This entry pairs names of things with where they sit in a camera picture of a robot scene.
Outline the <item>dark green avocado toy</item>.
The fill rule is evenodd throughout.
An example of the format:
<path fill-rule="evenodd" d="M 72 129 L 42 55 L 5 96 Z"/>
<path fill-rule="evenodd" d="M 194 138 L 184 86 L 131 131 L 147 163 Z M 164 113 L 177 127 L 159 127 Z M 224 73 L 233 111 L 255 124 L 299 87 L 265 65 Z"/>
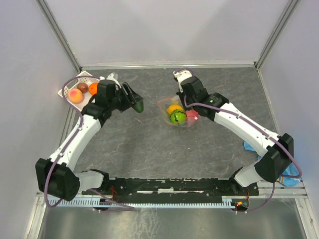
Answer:
<path fill-rule="evenodd" d="M 132 105 L 132 108 L 137 112 L 137 113 L 142 113 L 144 111 L 144 102 L 143 100 L 136 102 L 135 104 Z"/>

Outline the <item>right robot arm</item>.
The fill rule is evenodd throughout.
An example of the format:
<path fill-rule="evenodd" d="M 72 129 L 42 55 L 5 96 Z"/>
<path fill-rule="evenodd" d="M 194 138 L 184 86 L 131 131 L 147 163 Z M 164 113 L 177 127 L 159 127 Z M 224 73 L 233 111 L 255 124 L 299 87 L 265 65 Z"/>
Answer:
<path fill-rule="evenodd" d="M 261 157 L 255 163 L 239 169 L 229 181 L 229 190 L 240 195 L 253 183 L 265 180 L 276 182 L 292 163 L 294 140 L 285 133 L 272 132 L 242 114 L 229 100 L 219 93 L 209 94 L 196 76 L 176 76 L 184 109 L 195 110 L 231 130 L 247 142 Z"/>

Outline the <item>orange toy fruit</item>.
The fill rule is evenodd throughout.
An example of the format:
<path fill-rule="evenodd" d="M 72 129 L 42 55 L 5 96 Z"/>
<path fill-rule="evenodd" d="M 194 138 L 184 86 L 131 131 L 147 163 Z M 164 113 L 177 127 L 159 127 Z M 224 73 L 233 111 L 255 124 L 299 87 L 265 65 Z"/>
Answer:
<path fill-rule="evenodd" d="M 89 85 L 88 91 L 92 96 L 97 94 L 97 87 L 98 87 L 98 83 L 96 82 Z"/>

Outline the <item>yellow lemon toy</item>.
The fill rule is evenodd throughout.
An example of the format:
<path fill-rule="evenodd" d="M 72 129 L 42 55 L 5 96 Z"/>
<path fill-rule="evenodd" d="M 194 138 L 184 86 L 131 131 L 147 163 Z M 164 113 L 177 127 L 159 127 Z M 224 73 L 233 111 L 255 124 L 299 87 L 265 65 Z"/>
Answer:
<path fill-rule="evenodd" d="M 175 110 L 184 111 L 183 107 L 181 107 L 180 105 L 170 105 L 166 111 L 169 115 L 171 115 Z"/>

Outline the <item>white plastic basket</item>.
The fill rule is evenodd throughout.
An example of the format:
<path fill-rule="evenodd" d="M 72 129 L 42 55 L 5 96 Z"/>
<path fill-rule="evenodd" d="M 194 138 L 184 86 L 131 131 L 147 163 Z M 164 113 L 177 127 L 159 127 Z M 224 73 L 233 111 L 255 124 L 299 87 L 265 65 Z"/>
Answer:
<path fill-rule="evenodd" d="M 64 90 L 63 89 L 60 89 L 58 91 L 58 95 L 60 97 L 63 97 L 63 95 L 66 97 L 67 101 L 73 105 L 77 110 L 79 111 L 82 111 L 83 108 L 88 104 L 89 100 L 91 99 L 92 97 L 92 94 L 87 91 L 85 93 L 82 93 L 83 95 L 83 100 L 82 102 L 79 102 L 79 103 L 73 103 L 69 100 L 69 91 L 72 90 L 72 89 L 77 89 L 77 85 L 79 83 L 85 83 L 88 87 L 90 87 L 91 84 L 96 84 L 96 83 L 99 83 L 100 81 L 100 78 L 99 77 L 93 77 L 91 74 L 89 74 L 88 72 L 86 71 L 82 71 L 78 76 L 80 76 L 80 78 L 77 78 L 73 81 L 71 81 L 70 83 L 68 83 L 66 85 L 66 87 L 64 87 Z"/>

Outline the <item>red apple toy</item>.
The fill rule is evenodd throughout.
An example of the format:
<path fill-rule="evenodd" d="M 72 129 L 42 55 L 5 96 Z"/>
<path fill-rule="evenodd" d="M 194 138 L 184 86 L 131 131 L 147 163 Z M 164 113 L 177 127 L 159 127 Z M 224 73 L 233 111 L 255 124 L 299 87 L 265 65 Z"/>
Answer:
<path fill-rule="evenodd" d="M 186 116 L 187 116 L 187 122 L 197 122 L 200 118 L 200 115 L 197 111 L 195 110 L 188 110 L 186 111 Z"/>

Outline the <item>green watermelon toy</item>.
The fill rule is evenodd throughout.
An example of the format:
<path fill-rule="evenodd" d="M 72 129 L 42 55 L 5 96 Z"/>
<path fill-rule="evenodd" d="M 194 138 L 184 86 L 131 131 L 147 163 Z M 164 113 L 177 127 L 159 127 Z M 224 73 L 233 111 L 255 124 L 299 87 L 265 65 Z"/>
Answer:
<path fill-rule="evenodd" d="M 186 122 L 187 116 L 183 110 L 174 110 L 170 114 L 170 121 L 173 124 L 183 124 Z"/>

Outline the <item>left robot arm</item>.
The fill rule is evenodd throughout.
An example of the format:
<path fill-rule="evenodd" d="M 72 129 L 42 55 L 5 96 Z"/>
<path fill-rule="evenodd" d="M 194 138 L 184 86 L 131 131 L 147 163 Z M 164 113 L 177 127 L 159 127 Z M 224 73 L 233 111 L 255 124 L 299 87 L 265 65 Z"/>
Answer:
<path fill-rule="evenodd" d="M 74 168 L 83 150 L 111 117 L 112 111 L 123 112 L 129 108 L 141 113 L 144 110 L 143 97 L 128 83 L 101 80 L 97 93 L 84 106 L 76 126 L 65 141 L 48 159 L 41 158 L 36 162 L 40 191 L 45 196 L 51 195 L 65 201 L 71 201 L 78 192 L 90 189 L 106 194 L 110 190 L 107 173 L 89 170 L 76 174 Z"/>

